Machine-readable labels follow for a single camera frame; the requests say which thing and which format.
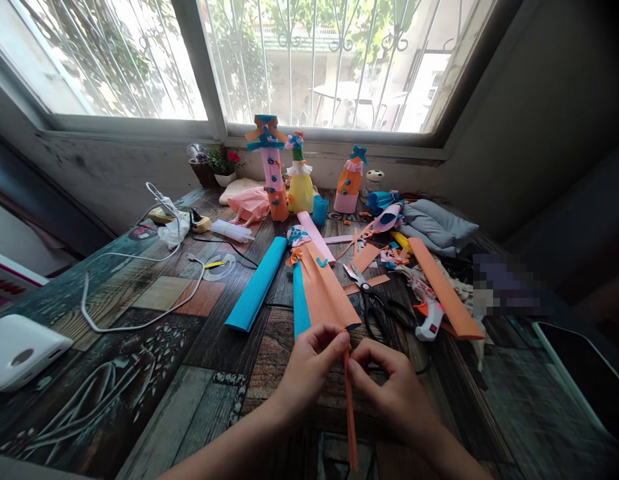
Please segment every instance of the window frame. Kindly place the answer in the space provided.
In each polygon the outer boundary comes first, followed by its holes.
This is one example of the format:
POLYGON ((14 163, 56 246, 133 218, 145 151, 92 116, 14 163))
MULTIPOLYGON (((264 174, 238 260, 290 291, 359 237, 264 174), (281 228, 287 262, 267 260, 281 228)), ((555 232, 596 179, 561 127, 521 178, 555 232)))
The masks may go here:
MULTIPOLYGON (((206 121, 54 114, 10 68, 1 54, 0 88, 11 98, 15 108, 24 113, 34 126, 46 135, 75 137, 82 134, 119 139, 133 137, 151 139, 152 142, 160 139, 171 142, 195 140, 201 143, 223 142, 230 148, 245 148, 247 142, 243 135, 251 131, 253 126, 225 120, 227 116, 221 101, 222 93, 216 88, 214 65, 207 49, 204 23, 197 0, 171 0, 171 3, 205 105, 208 117, 206 121)), ((363 143, 368 147, 368 155, 378 159, 387 158, 401 163, 432 166, 442 164, 454 147, 451 145, 449 148, 450 139, 457 137, 458 128, 462 127, 463 123, 466 124, 460 120, 470 99, 476 97, 478 82, 486 73, 506 33, 512 29, 514 18, 523 3, 536 2, 500 0, 492 6, 489 20, 480 32, 480 38, 472 46, 470 60, 460 74, 456 88, 449 98, 445 99, 444 112, 433 132, 401 133, 303 127, 307 138, 306 150, 345 154, 350 152, 353 143, 363 143)), ((446 76, 437 87, 434 99, 440 96, 446 76)), ((286 134, 291 134, 294 130, 294 127, 279 128, 286 134)))

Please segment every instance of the black scissors handle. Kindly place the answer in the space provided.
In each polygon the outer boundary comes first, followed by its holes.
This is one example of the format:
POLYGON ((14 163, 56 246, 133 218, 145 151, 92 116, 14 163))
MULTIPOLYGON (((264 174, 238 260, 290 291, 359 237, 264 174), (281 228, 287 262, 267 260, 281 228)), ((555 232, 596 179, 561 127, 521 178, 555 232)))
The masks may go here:
POLYGON ((389 341, 389 322, 393 320, 407 329, 416 328, 416 317, 401 303, 388 299, 373 289, 368 283, 360 286, 364 299, 364 320, 369 335, 376 341, 387 344, 389 341), (380 331, 382 339, 371 331, 369 321, 373 320, 380 331))

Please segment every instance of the white cable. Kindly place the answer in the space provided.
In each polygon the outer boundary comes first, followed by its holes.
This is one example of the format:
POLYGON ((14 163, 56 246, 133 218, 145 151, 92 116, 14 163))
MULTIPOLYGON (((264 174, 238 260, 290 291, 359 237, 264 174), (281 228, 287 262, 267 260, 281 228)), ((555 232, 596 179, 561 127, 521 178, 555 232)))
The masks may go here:
POLYGON ((178 305, 176 305, 175 307, 172 307, 171 309, 169 309, 168 311, 162 313, 161 315, 159 315, 158 317, 154 318, 153 320, 143 324, 143 325, 138 325, 135 327, 118 327, 118 328, 112 328, 112 329, 102 329, 99 328, 96 323, 94 322, 94 320, 92 320, 92 318, 89 316, 89 314, 87 313, 87 292, 89 290, 89 270, 88 268, 90 267, 90 265, 92 263, 94 263, 96 260, 103 258, 106 255, 116 255, 118 257, 127 257, 127 258, 133 258, 133 259, 138 259, 138 260, 148 260, 148 261, 154 261, 154 262, 161 262, 161 261, 165 261, 168 258, 171 258, 180 248, 181 246, 181 236, 180 236, 180 231, 181 231, 181 220, 180 220, 180 215, 179 212, 175 209, 173 209, 171 206, 167 205, 164 201, 163 201, 163 194, 160 193, 158 191, 158 189, 149 182, 146 182, 145 185, 147 186, 147 189, 156 196, 156 198, 158 199, 158 202, 160 202, 163 207, 167 208, 173 215, 174 217, 176 217, 176 227, 177 227, 177 232, 178 232, 178 244, 176 245, 176 248, 174 248, 174 251, 171 252, 169 255, 167 255, 164 259, 151 259, 151 258, 147 258, 147 257, 138 257, 136 255, 126 255, 124 253, 116 253, 116 252, 107 252, 104 253, 102 255, 99 255, 98 257, 94 258, 94 260, 92 260, 91 262, 89 262, 85 268, 85 286, 83 288, 83 298, 81 299, 81 312, 83 314, 83 316, 85 317, 85 320, 87 320, 87 323, 89 324, 89 326, 92 328, 92 330, 94 330, 95 332, 98 333, 113 333, 113 332, 121 332, 121 331, 132 331, 132 330, 140 330, 143 329, 145 327, 148 327, 149 325, 151 325, 154 322, 157 322, 158 320, 160 320, 161 318, 163 318, 165 315, 168 315, 169 313, 172 313, 174 310, 178 309, 179 307, 183 306, 185 303, 187 303, 188 301, 190 301, 193 296, 195 295, 195 293, 198 291, 198 287, 200 287, 201 285, 201 281, 203 280, 203 275, 205 274, 205 264, 198 258, 196 258, 194 255, 191 255, 190 253, 187 255, 187 257, 189 258, 190 261, 196 261, 198 263, 201 264, 201 266, 203 267, 203 270, 201 271, 201 276, 198 278, 198 282, 196 283, 196 287, 192 290, 191 294, 183 301, 181 301, 178 305))

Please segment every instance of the gray fabric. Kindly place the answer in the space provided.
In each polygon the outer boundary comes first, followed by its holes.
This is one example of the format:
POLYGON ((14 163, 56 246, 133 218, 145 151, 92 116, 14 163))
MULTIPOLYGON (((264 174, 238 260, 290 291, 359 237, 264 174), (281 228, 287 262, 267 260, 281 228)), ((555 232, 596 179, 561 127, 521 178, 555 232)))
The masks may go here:
POLYGON ((454 236, 456 242, 469 238, 478 230, 478 225, 475 223, 468 222, 467 220, 457 217, 453 213, 449 213, 432 201, 420 199, 412 205, 416 210, 423 212, 425 215, 429 215, 440 223, 443 229, 454 236))
POLYGON ((424 233, 419 232, 418 230, 410 227, 409 225, 403 223, 400 227, 398 227, 398 231, 407 238, 419 238, 420 240, 422 240, 424 246, 427 247, 429 251, 437 253, 438 255, 442 255, 443 257, 456 257, 455 247, 451 246, 446 248, 440 248, 438 245, 433 243, 424 233))
POLYGON ((417 237, 426 247, 445 257, 456 254, 471 240, 478 225, 467 222, 429 200, 418 200, 402 208, 404 216, 398 228, 405 237, 417 237))

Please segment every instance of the small figurine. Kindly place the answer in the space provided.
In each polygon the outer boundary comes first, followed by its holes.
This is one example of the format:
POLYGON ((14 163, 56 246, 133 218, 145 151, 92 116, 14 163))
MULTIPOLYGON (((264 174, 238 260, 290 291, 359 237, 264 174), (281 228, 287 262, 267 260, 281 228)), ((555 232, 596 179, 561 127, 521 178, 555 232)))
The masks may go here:
POLYGON ((367 180, 364 183, 364 187, 360 191, 360 196, 363 199, 366 199, 370 193, 381 190, 384 172, 380 170, 370 170, 367 172, 366 177, 367 180))
POLYGON ((354 213, 358 202, 358 190, 362 184, 362 169, 367 164, 364 154, 367 147, 354 145, 349 160, 344 164, 344 170, 338 180, 334 210, 340 213, 354 213))
POLYGON ((306 211, 312 213, 314 210, 314 189, 311 183, 311 167, 305 161, 303 153, 303 135, 301 131, 295 131, 293 135, 287 137, 285 148, 291 149, 293 156, 293 166, 287 169, 290 177, 289 186, 289 210, 293 213, 306 211))
POLYGON ((281 153, 285 147, 287 137, 278 131, 278 117, 276 115, 256 115, 254 118, 256 129, 245 135, 247 149, 261 150, 263 168, 265 169, 265 188, 271 206, 273 221, 285 221, 289 217, 287 208, 287 193, 283 183, 281 170, 281 153))

